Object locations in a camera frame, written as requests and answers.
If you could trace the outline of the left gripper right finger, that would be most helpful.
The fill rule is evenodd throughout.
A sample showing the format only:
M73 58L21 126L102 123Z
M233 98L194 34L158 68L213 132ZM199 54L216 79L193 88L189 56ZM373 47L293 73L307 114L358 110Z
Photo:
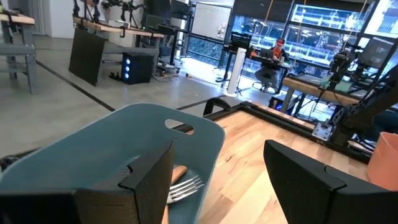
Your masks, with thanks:
M398 224L398 191L274 140L264 143L264 162L288 224Z

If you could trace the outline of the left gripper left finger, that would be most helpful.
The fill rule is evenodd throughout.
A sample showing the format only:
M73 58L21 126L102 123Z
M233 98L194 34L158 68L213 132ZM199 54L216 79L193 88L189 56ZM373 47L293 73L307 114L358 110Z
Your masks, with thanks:
M0 224L161 224L174 166L174 142L142 152L61 155L46 151L0 179Z

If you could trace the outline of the dark teal plastic bin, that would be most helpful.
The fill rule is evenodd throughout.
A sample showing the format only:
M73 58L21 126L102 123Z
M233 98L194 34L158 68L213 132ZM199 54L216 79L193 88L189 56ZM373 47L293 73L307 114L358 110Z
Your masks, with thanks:
M170 224L197 224L201 206L224 142L223 128L209 119L190 115L152 103L125 106L91 123L79 131L38 151L45 150L44 162L54 157L84 153L135 151L174 142L174 167L186 166L183 180L198 175L204 186L193 195L169 206Z

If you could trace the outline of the orange plastic bin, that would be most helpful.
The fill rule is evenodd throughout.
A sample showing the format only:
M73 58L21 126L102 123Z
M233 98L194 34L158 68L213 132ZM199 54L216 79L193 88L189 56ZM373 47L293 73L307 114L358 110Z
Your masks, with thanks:
M381 132L368 164L371 183L398 191L398 134Z

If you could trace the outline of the wooden workbench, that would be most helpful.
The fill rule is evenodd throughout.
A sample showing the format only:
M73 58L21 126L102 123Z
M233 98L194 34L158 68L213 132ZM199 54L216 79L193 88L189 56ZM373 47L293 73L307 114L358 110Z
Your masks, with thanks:
M284 78L282 83L283 86L286 86L289 89L297 90L308 95L319 96L322 91L314 85L304 83L300 80L294 80L293 78ZM354 96L333 93L329 90L324 92L324 94L322 94L320 98L324 101L329 101L331 103L340 103L341 105L352 105L359 101L359 99L355 98Z

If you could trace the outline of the person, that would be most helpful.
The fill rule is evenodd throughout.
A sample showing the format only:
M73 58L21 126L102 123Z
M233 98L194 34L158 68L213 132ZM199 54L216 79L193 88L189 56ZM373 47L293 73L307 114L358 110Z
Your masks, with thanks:
M280 62L282 57L284 62L289 63L289 54L284 50L285 40L283 38L278 38L276 40L275 46L271 47L272 60L273 62ZM261 89L268 91L270 88L274 91L278 89L279 73L277 72L277 67L269 63L262 63L261 67L254 73L255 77L262 83Z

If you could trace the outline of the black clamp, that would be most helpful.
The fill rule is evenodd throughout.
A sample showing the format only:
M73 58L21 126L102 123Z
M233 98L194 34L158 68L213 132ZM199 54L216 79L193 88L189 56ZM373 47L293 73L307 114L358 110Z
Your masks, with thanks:
M213 113L214 107L220 107L223 111L230 111L231 105L221 98L210 98L205 105L203 110L203 116Z

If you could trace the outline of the black computer blue lights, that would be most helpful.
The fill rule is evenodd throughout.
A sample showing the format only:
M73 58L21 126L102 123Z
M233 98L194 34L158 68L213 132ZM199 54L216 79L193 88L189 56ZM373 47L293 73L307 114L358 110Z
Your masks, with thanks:
M149 83L153 75L153 56L124 52L121 66L121 81L128 85Z

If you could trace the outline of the black desk panel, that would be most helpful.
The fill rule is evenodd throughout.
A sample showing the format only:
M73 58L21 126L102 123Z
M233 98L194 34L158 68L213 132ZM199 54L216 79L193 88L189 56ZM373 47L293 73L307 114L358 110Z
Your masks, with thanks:
M75 29L69 72L96 86L106 40L83 29Z

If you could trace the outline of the dark workbench monitor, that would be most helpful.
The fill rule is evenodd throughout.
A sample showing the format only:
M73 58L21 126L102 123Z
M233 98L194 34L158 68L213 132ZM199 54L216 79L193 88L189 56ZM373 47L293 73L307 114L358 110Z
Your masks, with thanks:
M373 37L359 54L358 63L365 67L381 68L392 46L392 42Z

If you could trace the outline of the grey metal table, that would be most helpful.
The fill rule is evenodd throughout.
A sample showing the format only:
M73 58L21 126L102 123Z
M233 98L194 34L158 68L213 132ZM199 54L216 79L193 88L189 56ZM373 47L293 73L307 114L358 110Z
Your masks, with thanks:
M0 25L4 42L0 43L0 57L6 57L7 68L0 68L0 73L8 73L11 80L17 80L17 74L27 77L31 94L39 92L36 48L34 44L34 18L16 12L0 12ZM22 44L15 44L11 27L21 28Z

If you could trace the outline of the wooden robot desk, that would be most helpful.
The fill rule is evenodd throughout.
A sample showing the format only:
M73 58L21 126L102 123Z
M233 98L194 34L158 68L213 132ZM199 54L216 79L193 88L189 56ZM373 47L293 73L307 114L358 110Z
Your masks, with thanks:
M156 32L149 32L149 31L144 31L144 30L140 30L140 29L126 29L126 28L121 28L121 27L97 24L97 23L88 21L86 19L80 18L80 17L74 17L73 21L76 24L82 24L85 27L89 27L96 31L101 31L101 32L115 32L118 34L132 34L132 35L141 35L141 36L146 36L146 37L164 38L163 34L159 34Z

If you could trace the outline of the white post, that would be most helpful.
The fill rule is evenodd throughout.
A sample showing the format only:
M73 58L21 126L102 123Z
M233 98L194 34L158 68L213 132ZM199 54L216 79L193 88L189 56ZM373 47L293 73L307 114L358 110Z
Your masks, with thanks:
M241 74L241 70L243 69L245 58L246 58L246 49L239 48L234 61L233 71L229 79L228 87L224 91L224 95L229 97L237 97L235 91L238 87L238 80Z

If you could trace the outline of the white wall board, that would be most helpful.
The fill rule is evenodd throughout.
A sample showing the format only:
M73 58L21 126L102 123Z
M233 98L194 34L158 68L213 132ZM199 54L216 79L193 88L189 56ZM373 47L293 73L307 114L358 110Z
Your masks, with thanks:
M231 8L198 2L193 16L192 34L224 41Z

